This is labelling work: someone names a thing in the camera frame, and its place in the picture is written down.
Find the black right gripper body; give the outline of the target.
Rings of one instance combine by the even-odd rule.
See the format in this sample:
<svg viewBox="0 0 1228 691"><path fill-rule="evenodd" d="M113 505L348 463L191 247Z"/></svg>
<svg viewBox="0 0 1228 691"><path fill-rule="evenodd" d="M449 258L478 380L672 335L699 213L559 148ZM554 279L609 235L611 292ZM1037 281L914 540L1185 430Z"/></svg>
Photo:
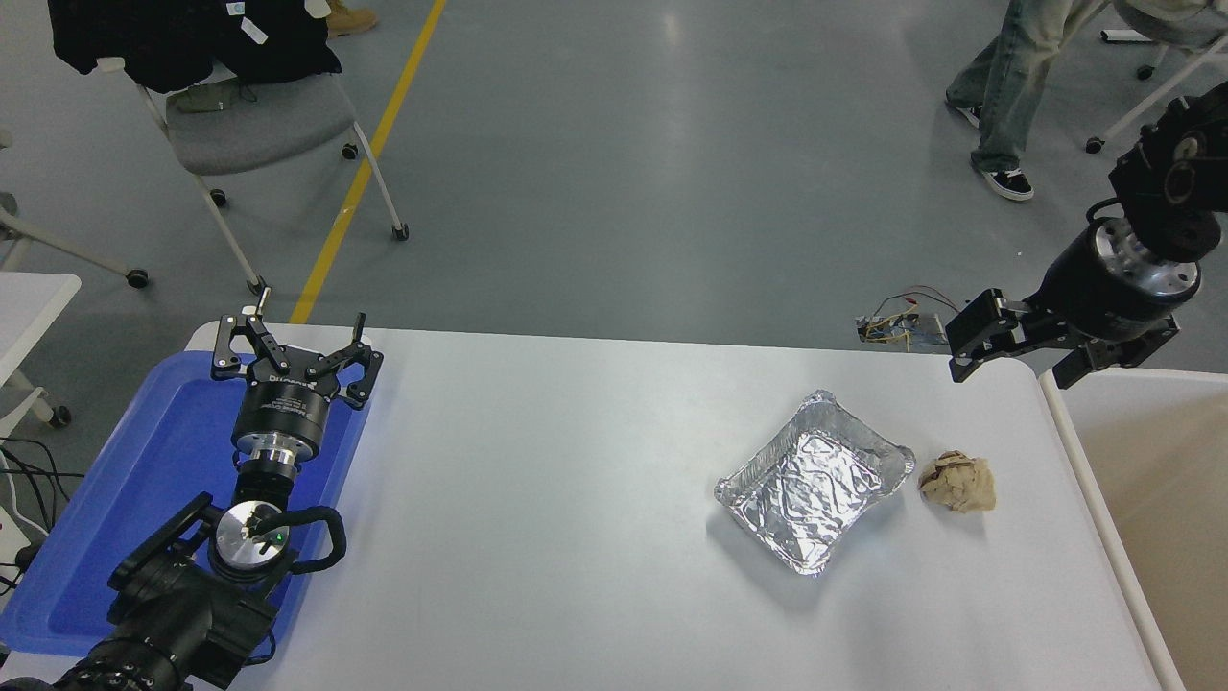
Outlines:
<svg viewBox="0 0 1228 691"><path fill-rule="evenodd" d="M1159 257L1130 225L1090 225L1052 261L1027 303L1088 338L1124 342L1158 326L1192 295L1192 261Z"/></svg>

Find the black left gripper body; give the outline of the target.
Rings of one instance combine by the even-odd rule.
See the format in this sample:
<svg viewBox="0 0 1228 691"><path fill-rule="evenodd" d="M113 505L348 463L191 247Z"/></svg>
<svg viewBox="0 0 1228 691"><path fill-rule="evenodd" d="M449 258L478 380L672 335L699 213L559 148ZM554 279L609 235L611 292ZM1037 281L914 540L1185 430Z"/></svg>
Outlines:
<svg viewBox="0 0 1228 691"><path fill-rule="evenodd" d="M271 443L293 454L318 454L332 399L339 390L336 371L321 363L276 373L266 360L253 360L235 373L246 380L233 427L233 446L254 454Z"/></svg>

